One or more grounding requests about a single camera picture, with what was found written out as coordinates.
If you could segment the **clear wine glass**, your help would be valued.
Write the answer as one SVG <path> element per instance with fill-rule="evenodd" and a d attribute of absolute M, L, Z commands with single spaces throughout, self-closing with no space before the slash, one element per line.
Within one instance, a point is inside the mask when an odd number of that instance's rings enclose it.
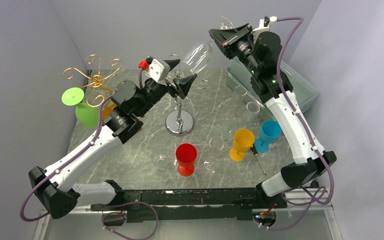
<path fill-rule="evenodd" d="M 235 132 L 237 131 L 238 126 L 237 123 L 233 120 L 226 120 L 220 130 L 220 136 L 224 143 L 230 143 L 235 135 Z"/>
<path fill-rule="evenodd" d="M 254 101 L 250 101 L 241 111 L 241 123 L 242 128 L 248 126 L 255 126 L 259 121 L 260 105 Z"/>
<path fill-rule="evenodd" d="M 234 89 L 234 96 L 227 105 L 228 111 L 226 113 L 226 118 L 228 120 L 241 123 L 243 121 L 244 107 L 245 103 L 243 98 L 247 95 L 246 89 L 238 85 Z"/>

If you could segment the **gold wine glass rack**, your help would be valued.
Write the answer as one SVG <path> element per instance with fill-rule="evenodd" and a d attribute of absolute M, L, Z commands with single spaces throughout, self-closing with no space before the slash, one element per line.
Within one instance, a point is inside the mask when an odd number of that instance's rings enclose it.
<path fill-rule="evenodd" d="M 109 94 L 113 94 L 114 91 L 110 90 L 106 86 L 104 86 L 104 83 L 107 79 L 111 78 L 113 75 L 117 74 L 121 68 L 124 66 L 124 61 L 120 58 L 115 58 L 110 61 L 110 66 L 111 67 L 117 67 L 114 72 L 109 74 L 108 76 L 102 76 L 101 75 L 101 66 L 102 66 L 102 58 L 98 54 L 90 54 L 89 56 L 86 57 L 85 61 L 88 65 L 91 65 L 95 62 L 95 60 L 98 61 L 98 73 L 87 76 L 85 73 L 77 69 L 76 67 L 69 67 L 65 69 L 62 73 L 62 76 L 66 80 L 70 80 L 74 76 L 74 72 L 80 73 L 82 76 L 84 76 L 87 79 L 87 84 L 82 86 L 83 88 L 91 87 L 92 92 L 90 95 L 86 98 L 86 103 L 88 106 L 97 108 L 100 107 L 101 105 L 105 105 L 104 100 L 106 98 L 105 95 L 99 94 L 96 96 L 96 98 L 93 101 L 90 101 L 90 98 L 94 91 L 96 89 L 101 89 L 104 91 L 107 91 Z"/>

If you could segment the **red plastic wine glass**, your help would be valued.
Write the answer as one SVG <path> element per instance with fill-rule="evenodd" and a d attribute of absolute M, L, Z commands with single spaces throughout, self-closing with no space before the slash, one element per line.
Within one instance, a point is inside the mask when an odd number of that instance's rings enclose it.
<path fill-rule="evenodd" d="M 190 143 L 183 143 L 177 147 L 175 157 L 178 163 L 177 171 L 181 176 L 188 177 L 194 173 L 197 156 L 197 149 Z"/>

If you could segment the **green plastic wine glass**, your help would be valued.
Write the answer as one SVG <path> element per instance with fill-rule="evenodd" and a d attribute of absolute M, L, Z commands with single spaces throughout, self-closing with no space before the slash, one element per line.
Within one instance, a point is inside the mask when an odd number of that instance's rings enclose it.
<path fill-rule="evenodd" d="M 71 87 L 62 94 L 61 101 L 66 106 L 75 106 L 75 116 L 85 128 L 96 128 L 99 120 L 98 109 L 84 103 L 84 96 L 81 88 Z"/>

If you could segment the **chrome wine glass rack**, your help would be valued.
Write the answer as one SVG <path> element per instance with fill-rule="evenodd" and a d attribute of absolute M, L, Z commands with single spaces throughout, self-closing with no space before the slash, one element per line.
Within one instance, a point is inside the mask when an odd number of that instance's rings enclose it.
<path fill-rule="evenodd" d="M 184 78 L 184 74 L 180 70 L 180 78 Z M 171 83 L 174 85 L 174 78 L 170 78 Z M 166 130 L 174 136 L 185 136 L 189 134 L 195 126 L 193 115 L 185 110 L 185 106 L 190 103 L 188 95 L 186 98 L 181 99 L 179 96 L 173 98 L 175 104 L 175 111 L 169 113 L 165 119 Z"/>

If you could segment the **orange wooden rack base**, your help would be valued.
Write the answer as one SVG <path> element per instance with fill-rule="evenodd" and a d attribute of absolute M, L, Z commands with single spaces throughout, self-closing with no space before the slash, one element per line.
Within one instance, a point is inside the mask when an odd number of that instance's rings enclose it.
<path fill-rule="evenodd" d="M 103 110 L 101 111 L 101 119 L 104 120 L 107 118 L 115 107 L 116 105 L 114 103 L 106 103 Z"/>

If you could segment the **blue plastic wine glass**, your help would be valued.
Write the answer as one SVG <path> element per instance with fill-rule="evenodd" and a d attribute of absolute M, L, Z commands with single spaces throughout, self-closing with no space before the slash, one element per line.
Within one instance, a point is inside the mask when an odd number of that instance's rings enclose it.
<path fill-rule="evenodd" d="M 275 120 L 266 120 L 262 123 L 258 138 L 254 142 L 257 153 L 266 153 L 270 143 L 273 143 L 282 133 L 281 126 Z"/>

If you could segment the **orange plastic wine glass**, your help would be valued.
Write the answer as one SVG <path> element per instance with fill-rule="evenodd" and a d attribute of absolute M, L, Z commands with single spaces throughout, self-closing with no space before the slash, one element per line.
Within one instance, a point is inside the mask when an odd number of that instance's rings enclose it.
<path fill-rule="evenodd" d="M 245 159 L 246 152 L 253 146 L 255 136 L 249 129 L 241 128 L 235 132 L 232 142 L 229 157 L 235 162 L 241 162 Z"/>

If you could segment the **orange black screwdriver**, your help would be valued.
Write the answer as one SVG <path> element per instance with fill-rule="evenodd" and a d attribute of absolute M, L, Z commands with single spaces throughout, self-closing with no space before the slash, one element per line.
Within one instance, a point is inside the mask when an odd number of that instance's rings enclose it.
<path fill-rule="evenodd" d="M 256 147 L 255 147 L 254 145 L 252 145 L 252 147 L 250 148 L 250 150 L 252 151 L 252 154 L 256 157 L 256 159 L 258 160 L 258 162 L 259 162 L 259 164 L 260 164 L 260 166 L 261 166 L 261 169 L 262 169 L 262 171 L 263 171 L 263 174 L 266 176 L 266 175 L 267 175 L 267 172 L 266 172 L 266 170 L 265 170 L 265 168 L 264 168 L 264 166 L 263 166 L 263 162 L 262 162 L 262 160 L 261 160 L 260 157 L 259 157 L 259 153 L 258 153 Z"/>

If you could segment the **aluminium frame rail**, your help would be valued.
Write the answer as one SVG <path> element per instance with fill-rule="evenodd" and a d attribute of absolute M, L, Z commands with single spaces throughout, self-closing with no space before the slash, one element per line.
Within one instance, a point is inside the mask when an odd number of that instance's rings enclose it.
<path fill-rule="evenodd" d="M 72 214 L 101 214 L 104 225 L 122 226 L 124 223 L 141 223 L 158 219 L 203 220 L 236 219 L 255 221 L 261 228 L 276 229 L 281 212 L 292 218 L 293 211 L 302 211 L 287 229 L 296 229 L 310 212 L 322 211 L 331 237 L 341 240 L 332 204 L 323 205 L 323 197 L 310 204 L 303 190 L 292 190 L 273 197 L 263 197 L 250 187 L 209 189 L 153 189 L 123 190 L 109 204 L 91 204 L 74 207 Z"/>

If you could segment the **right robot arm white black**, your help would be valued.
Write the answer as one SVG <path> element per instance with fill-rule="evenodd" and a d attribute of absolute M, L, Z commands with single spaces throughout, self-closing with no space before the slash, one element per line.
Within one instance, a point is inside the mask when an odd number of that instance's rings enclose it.
<path fill-rule="evenodd" d="M 257 186 L 256 203 L 267 208 L 276 195 L 301 187 L 323 173 L 332 179 L 330 167 L 337 157 L 314 136 L 296 102 L 292 83 L 280 69 L 286 46 L 281 38 L 271 31 L 255 36 L 249 24 L 210 29 L 208 33 L 225 57 L 238 58 L 251 73 L 252 89 L 276 118 L 292 152 L 293 163 Z"/>

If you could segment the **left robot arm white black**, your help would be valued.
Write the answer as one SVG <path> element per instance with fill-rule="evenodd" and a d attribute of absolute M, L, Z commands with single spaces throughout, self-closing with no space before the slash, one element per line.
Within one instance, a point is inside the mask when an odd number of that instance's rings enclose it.
<path fill-rule="evenodd" d="M 139 65 L 148 78 L 142 85 L 131 80 L 121 81 L 113 94 L 104 98 L 115 108 L 107 117 L 97 116 L 96 130 L 66 156 L 46 168 L 34 167 L 28 174 L 36 196 L 53 219 L 66 216 L 74 208 L 101 204 L 119 209 L 125 201 L 124 190 L 113 180 L 98 184 L 78 184 L 82 172 L 101 156 L 124 145 L 143 126 L 141 118 L 165 95 L 187 97 L 199 69 L 191 66 L 189 75 L 167 79 L 168 73 L 180 64 L 179 59 L 162 60 L 148 57 Z"/>

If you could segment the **clear plastic storage box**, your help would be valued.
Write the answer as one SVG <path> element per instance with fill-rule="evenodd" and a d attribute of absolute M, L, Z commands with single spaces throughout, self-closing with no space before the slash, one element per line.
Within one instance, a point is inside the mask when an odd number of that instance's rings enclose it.
<path fill-rule="evenodd" d="M 243 101 L 254 101 L 260 105 L 259 117 L 262 120 L 275 120 L 274 115 L 265 108 L 261 102 L 260 97 L 255 93 L 251 84 L 251 73 L 248 72 L 246 67 L 238 60 L 234 58 L 229 60 L 227 71 L 226 84 L 232 90 L 241 85 L 246 89 L 247 95 L 243 97 Z M 286 74 L 289 81 L 293 86 L 295 92 L 296 102 L 299 105 L 300 110 L 304 113 L 310 109 L 316 100 L 319 90 L 313 86 L 309 81 L 302 77 L 296 70 L 289 66 L 286 62 L 281 62 L 281 71 Z"/>

